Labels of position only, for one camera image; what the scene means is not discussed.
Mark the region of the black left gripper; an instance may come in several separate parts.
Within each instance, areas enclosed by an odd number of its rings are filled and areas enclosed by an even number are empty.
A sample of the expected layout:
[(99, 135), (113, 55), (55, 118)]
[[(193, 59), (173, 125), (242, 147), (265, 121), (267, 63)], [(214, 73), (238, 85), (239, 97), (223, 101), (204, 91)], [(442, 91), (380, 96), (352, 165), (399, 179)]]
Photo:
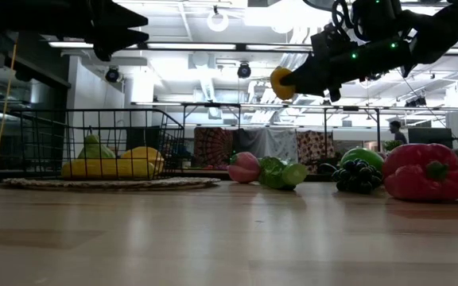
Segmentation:
[(106, 8), (108, 25), (135, 28), (149, 24), (147, 17), (113, 0), (21, 0), (21, 7), (24, 9), (22, 22), (27, 21), (25, 25), (29, 31), (60, 39), (94, 39), (93, 50), (101, 61), (110, 61), (115, 52), (149, 39), (148, 33), (132, 29), (99, 33), (99, 23)]

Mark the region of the yellow lemon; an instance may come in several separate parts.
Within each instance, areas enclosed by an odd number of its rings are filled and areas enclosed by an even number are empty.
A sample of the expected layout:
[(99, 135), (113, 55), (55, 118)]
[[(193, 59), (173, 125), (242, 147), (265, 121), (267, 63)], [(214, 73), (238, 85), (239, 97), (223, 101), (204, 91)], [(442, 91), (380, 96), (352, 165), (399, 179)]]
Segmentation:
[(275, 95), (282, 101), (290, 100), (295, 95), (295, 86), (285, 86), (281, 80), (292, 72), (288, 68), (277, 67), (270, 74), (270, 84)]

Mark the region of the green apple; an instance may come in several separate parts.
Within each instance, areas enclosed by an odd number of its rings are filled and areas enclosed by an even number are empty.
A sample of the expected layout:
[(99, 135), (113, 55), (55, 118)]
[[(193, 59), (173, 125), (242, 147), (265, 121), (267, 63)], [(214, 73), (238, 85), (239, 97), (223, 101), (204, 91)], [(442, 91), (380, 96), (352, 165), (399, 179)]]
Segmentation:
[(384, 159), (377, 153), (365, 148), (354, 148), (348, 150), (341, 158), (340, 165), (349, 160), (365, 160), (369, 165), (374, 166), (378, 171), (382, 171)]

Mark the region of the long green leafy vegetable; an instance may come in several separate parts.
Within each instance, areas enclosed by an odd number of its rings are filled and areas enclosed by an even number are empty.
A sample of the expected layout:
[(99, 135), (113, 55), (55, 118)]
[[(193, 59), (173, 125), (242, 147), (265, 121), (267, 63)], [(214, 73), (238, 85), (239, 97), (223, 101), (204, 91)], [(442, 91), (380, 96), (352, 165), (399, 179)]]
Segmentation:
[(258, 182), (276, 190), (292, 191), (309, 174), (303, 164), (289, 163), (276, 157), (263, 157), (258, 162), (261, 169)]

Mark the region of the dark purple grape bunch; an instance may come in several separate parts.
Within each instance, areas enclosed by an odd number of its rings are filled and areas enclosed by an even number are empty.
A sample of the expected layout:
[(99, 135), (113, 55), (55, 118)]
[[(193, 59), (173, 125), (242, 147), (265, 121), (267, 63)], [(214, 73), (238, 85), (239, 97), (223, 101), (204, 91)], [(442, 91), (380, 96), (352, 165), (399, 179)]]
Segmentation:
[(369, 195), (382, 185), (382, 173), (362, 159), (348, 160), (332, 173), (338, 191)]

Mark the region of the pink peach with green leaf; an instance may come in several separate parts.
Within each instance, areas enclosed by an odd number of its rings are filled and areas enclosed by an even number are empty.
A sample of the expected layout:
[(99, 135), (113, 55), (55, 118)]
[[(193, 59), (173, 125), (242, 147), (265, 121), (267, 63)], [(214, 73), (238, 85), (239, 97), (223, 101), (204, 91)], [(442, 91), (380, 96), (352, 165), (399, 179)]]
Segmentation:
[(259, 178), (261, 168), (258, 159), (249, 152), (236, 153), (227, 167), (230, 178), (240, 184), (248, 184)]

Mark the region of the green pear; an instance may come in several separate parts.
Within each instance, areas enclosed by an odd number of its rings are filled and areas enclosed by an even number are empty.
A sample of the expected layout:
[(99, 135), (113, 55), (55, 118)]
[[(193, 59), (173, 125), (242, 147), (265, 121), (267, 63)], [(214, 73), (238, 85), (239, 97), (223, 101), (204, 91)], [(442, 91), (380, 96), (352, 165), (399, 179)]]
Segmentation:
[(89, 134), (84, 138), (83, 148), (78, 159), (114, 159), (115, 153), (102, 145), (97, 134)]

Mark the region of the yellow banana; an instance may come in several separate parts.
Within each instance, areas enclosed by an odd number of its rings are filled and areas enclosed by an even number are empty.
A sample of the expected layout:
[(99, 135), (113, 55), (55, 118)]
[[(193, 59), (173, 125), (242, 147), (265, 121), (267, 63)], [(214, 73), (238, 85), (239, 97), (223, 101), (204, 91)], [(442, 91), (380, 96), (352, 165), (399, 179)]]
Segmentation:
[(153, 179), (163, 171), (161, 162), (147, 159), (75, 159), (62, 166), (63, 179)]

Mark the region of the red bell pepper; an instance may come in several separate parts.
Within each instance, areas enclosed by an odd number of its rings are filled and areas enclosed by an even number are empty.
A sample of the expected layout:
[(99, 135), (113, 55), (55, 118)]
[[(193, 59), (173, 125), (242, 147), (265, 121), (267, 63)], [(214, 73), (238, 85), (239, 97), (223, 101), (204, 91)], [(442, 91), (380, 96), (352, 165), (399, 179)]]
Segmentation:
[(458, 157), (440, 144), (399, 145), (382, 166), (392, 197), (406, 201), (458, 200)]

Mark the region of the floral patterned cloth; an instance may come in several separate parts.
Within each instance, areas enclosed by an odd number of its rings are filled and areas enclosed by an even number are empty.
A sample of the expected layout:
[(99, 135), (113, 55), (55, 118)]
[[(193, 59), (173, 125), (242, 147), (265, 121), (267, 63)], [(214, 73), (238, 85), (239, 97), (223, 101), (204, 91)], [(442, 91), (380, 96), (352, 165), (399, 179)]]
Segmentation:
[(313, 164), (323, 158), (335, 156), (332, 133), (317, 131), (299, 131), (297, 135), (298, 161), (302, 164)]

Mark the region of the white cloth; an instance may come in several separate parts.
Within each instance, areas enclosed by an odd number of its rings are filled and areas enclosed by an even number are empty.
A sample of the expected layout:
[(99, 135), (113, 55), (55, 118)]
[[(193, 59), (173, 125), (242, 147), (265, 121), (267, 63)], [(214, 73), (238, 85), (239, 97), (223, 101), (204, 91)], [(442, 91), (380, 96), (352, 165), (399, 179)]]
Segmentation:
[(268, 129), (266, 155), (292, 163), (298, 162), (297, 133), (295, 129)]

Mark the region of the grey cloth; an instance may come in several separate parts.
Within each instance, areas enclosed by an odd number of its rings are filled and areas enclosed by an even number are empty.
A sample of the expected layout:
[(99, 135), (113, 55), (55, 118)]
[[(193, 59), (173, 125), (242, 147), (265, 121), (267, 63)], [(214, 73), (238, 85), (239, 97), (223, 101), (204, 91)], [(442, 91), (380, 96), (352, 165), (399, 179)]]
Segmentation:
[(236, 153), (249, 152), (257, 158), (271, 155), (268, 129), (237, 129), (233, 132)]

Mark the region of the black metal rack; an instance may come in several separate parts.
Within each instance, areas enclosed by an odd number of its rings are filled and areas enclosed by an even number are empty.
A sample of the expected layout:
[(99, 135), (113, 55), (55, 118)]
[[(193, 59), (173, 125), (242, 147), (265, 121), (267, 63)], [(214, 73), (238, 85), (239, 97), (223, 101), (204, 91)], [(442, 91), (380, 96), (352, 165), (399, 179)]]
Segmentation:
[(375, 118), (374, 121), (377, 124), (377, 150), (379, 152), (382, 151), (381, 146), (381, 124), (379, 121), (380, 117), (380, 110), (383, 110), (383, 107), (380, 106), (325, 106), (325, 105), (295, 105), (295, 104), (262, 104), (262, 103), (229, 103), (229, 102), (180, 102), (180, 105), (184, 107), (184, 112), (186, 112), (186, 108), (188, 106), (202, 106), (205, 108), (231, 108), (234, 107), (239, 110), (237, 118), (240, 117), (240, 110), (242, 108), (258, 108), (258, 109), (287, 109), (287, 108), (294, 108), (294, 109), (305, 109), (305, 110), (322, 110), (323, 115), (327, 114), (327, 110), (342, 110), (346, 112), (359, 112), (359, 111), (374, 111)]

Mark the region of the dark red mandala cloth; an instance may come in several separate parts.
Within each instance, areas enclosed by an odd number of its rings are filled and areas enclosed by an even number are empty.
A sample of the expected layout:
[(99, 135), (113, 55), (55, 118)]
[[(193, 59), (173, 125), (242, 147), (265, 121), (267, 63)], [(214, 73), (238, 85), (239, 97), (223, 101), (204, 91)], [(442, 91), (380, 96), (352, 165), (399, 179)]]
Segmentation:
[(197, 167), (225, 170), (233, 154), (233, 131), (220, 127), (194, 129), (194, 161)]

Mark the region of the round woven placemat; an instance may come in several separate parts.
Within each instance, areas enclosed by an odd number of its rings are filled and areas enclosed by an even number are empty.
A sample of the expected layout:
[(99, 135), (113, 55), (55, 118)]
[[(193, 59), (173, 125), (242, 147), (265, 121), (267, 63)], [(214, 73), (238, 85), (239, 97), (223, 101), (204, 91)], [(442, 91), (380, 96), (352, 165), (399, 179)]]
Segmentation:
[(203, 177), (172, 177), (160, 180), (34, 180), (28, 178), (8, 178), (2, 182), (8, 186), (26, 189), (158, 190), (183, 187), (209, 187), (220, 183), (221, 180)]

